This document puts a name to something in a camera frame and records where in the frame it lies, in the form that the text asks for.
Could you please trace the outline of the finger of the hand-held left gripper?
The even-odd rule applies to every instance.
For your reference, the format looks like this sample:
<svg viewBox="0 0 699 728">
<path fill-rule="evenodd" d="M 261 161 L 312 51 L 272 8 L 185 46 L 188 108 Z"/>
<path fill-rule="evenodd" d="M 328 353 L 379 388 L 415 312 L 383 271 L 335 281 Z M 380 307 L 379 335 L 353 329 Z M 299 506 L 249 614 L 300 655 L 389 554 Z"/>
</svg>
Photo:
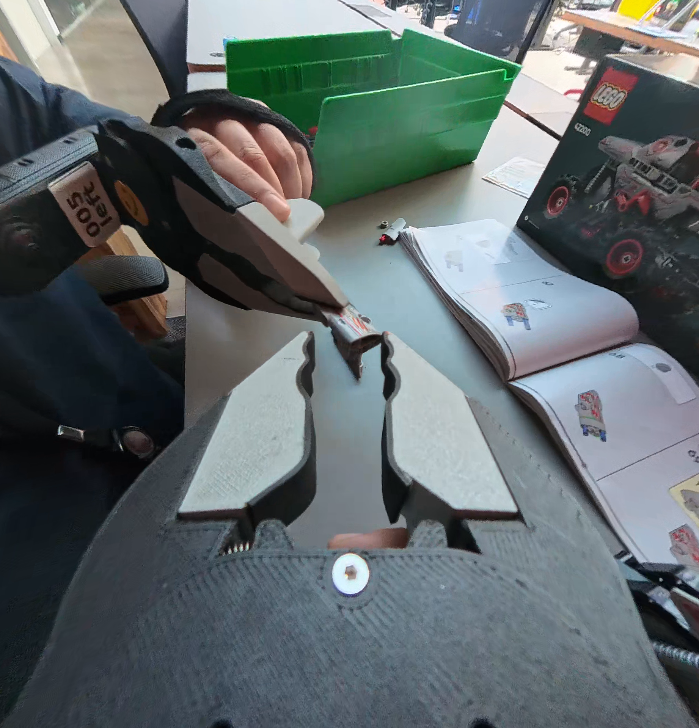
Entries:
<svg viewBox="0 0 699 728">
<path fill-rule="evenodd" d="M 197 271 L 204 284 L 202 290 L 217 300 L 246 310 L 302 320 L 326 319 L 317 304 L 299 298 L 285 285 L 258 271 L 245 259 L 239 257 L 238 262 L 247 265 L 242 268 L 247 280 L 240 278 L 238 273 L 211 255 L 203 254 L 197 263 Z"/>
<path fill-rule="evenodd" d="M 187 183 L 174 179 L 177 202 L 193 229 L 207 241 L 205 253 L 230 267 L 243 280 L 241 257 L 254 268 L 285 285 L 304 301 L 319 308 L 342 309 L 349 299 L 320 263 L 316 251 L 301 237 L 313 232 L 324 218 L 322 208 L 308 199 L 297 199 L 299 227 L 281 223 L 259 202 L 239 205 L 212 202 Z"/>
</svg>

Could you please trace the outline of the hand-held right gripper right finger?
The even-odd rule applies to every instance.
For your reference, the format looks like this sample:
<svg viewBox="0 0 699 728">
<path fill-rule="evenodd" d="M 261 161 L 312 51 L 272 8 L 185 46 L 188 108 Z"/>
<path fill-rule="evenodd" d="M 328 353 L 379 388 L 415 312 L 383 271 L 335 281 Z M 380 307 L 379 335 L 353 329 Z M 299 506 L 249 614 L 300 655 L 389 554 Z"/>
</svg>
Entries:
<svg viewBox="0 0 699 728">
<path fill-rule="evenodd" d="M 381 340 L 381 493 L 390 523 L 517 521 L 520 509 L 463 391 L 396 335 Z"/>
</svg>

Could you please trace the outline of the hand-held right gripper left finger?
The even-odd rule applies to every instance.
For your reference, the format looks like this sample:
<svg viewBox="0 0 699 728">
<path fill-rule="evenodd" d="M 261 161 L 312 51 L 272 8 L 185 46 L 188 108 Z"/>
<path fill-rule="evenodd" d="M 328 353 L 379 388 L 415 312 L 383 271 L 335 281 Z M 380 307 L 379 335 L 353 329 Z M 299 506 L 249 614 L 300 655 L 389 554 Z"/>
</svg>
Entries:
<svg viewBox="0 0 699 728">
<path fill-rule="evenodd" d="M 177 515 L 292 523 L 314 499 L 315 341 L 301 332 L 220 401 Z"/>
</svg>

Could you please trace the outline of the small white red lego assembly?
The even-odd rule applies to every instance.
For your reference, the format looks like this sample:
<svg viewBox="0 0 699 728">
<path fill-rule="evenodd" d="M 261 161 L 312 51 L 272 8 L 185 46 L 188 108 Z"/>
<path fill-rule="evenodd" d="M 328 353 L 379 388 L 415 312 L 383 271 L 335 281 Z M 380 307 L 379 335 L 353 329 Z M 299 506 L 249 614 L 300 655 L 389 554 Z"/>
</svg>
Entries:
<svg viewBox="0 0 699 728">
<path fill-rule="evenodd" d="M 382 332 L 352 304 L 342 309 L 321 308 L 321 313 L 337 351 L 359 381 L 363 375 L 363 355 L 381 343 Z"/>
</svg>

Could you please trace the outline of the person's left forearm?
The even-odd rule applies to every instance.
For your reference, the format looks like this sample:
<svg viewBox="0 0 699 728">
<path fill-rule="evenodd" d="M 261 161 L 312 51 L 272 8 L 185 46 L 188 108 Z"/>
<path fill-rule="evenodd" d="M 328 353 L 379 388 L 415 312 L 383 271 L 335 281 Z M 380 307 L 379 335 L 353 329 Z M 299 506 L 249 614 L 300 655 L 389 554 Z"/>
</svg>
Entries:
<svg viewBox="0 0 699 728">
<path fill-rule="evenodd" d="M 95 103 L 0 56 L 0 168 L 78 130 L 136 116 Z"/>
</svg>

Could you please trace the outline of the open lego instruction booklet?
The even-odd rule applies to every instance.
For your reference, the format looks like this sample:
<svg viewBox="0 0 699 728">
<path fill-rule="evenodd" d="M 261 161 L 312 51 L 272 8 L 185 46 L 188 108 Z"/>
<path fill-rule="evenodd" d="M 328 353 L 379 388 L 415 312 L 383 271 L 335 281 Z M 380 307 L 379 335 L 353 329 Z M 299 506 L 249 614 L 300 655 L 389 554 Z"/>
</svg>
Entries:
<svg viewBox="0 0 699 728">
<path fill-rule="evenodd" d="M 402 225 L 397 240 L 544 422 L 627 550 L 699 571 L 699 385 L 635 342 L 633 307 L 492 219 Z"/>
</svg>

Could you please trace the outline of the partly built lego vehicle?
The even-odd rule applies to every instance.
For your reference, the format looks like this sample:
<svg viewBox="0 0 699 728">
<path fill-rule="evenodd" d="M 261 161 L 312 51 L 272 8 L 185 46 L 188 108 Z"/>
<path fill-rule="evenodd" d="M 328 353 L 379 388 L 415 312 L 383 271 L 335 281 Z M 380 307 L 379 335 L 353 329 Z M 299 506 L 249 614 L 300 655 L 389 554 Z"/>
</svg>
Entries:
<svg viewBox="0 0 699 728">
<path fill-rule="evenodd" d="M 615 555 L 654 652 L 699 724 L 699 569 Z"/>
</svg>

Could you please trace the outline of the black lego set box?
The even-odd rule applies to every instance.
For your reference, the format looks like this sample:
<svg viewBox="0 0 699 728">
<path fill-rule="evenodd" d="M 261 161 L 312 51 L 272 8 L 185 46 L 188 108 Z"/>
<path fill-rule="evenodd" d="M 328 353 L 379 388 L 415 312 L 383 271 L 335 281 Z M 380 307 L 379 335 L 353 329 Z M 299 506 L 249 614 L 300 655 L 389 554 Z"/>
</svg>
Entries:
<svg viewBox="0 0 699 728">
<path fill-rule="evenodd" d="M 699 59 L 599 61 L 516 225 L 699 379 Z"/>
</svg>

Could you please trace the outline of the person's left hand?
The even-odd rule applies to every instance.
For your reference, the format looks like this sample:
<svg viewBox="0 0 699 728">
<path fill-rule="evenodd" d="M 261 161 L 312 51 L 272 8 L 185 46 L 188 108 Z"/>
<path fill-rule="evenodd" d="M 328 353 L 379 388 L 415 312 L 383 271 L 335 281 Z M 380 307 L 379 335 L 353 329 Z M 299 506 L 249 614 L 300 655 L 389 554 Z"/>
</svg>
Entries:
<svg viewBox="0 0 699 728">
<path fill-rule="evenodd" d="M 262 204 L 281 223 L 289 200 L 311 195 L 314 174 L 307 150 L 272 124 L 240 119 L 216 107 L 186 114 L 180 126 L 211 168 Z"/>
</svg>

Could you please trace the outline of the wooden table leg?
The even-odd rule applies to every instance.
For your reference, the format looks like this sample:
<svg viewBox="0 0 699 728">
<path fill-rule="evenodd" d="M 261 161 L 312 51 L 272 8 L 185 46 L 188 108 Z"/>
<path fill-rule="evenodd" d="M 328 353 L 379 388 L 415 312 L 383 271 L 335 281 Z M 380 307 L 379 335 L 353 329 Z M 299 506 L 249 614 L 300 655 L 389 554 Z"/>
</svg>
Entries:
<svg viewBox="0 0 699 728">
<path fill-rule="evenodd" d="M 151 256 L 136 232 L 123 227 L 105 244 L 82 256 L 77 265 L 86 267 L 95 260 L 113 256 Z M 168 303 L 164 292 L 109 306 L 123 327 L 140 342 L 162 338 L 168 332 Z"/>
</svg>

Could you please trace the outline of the green plastic bin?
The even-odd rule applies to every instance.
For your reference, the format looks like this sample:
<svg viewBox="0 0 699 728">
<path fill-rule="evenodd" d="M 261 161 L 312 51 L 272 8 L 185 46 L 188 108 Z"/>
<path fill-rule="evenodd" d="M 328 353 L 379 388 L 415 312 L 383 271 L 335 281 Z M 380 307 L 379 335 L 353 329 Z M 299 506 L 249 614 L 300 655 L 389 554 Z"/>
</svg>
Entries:
<svg viewBox="0 0 699 728">
<path fill-rule="evenodd" d="M 227 88 L 315 132 L 326 208 L 473 162 L 520 66 L 413 29 L 226 39 Z"/>
</svg>

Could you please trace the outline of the person's dark navy torso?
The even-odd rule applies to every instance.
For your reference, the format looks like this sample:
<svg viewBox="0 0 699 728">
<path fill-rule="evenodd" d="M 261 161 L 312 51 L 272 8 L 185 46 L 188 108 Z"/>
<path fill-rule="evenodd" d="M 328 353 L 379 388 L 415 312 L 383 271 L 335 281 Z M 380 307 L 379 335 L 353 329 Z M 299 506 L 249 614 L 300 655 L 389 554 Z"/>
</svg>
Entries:
<svg viewBox="0 0 699 728">
<path fill-rule="evenodd" d="M 134 426 L 165 447 L 182 430 L 182 401 L 77 272 L 0 297 L 0 723 L 84 551 L 145 466 L 40 435 L 21 415 L 82 430 Z"/>
</svg>

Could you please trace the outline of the dark fabric chair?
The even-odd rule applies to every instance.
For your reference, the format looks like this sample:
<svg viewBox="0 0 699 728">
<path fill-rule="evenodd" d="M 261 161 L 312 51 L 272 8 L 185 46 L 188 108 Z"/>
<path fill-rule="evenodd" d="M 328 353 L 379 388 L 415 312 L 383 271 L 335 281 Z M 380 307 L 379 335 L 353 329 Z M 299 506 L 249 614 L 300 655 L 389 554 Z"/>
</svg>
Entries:
<svg viewBox="0 0 699 728">
<path fill-rule="evenodd" d="M 187 90 L 188 2 L 120 1 L 149 51 L 169 97 Z"/>
</svg>

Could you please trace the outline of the paper leaflet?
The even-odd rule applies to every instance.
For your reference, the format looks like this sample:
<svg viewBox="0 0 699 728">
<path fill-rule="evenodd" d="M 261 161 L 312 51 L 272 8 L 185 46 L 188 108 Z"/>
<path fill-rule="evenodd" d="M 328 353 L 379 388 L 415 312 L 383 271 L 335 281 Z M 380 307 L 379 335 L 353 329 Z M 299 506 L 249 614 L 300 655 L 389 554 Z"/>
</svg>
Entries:
<svg viewBox="0 0 699 728">
<path fill-rule="evenodd" d="M 529 199 L 547 164 L 525 157 L 513 157 L 488 171 L 482 179 L 494 186 Z"/>
</svg>

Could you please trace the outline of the wooden-top desk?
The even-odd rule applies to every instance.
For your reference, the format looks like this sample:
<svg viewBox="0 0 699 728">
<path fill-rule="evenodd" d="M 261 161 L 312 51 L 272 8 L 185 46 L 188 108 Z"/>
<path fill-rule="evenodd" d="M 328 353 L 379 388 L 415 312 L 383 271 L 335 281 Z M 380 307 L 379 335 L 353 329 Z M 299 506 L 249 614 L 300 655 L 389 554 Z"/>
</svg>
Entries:
<svg viewBox="0 0 699 728">
<path fill-rule="evenodd" d="M 561 18 L 568 23 L 604 33 L 640 47 L 699 58 L 699 36 L 693 25 L 690 25 L 690 33 L 674 32 L 667 28 L 638 22 L 633 18 L 608 10 L 566 10 Z"/>
</svg>

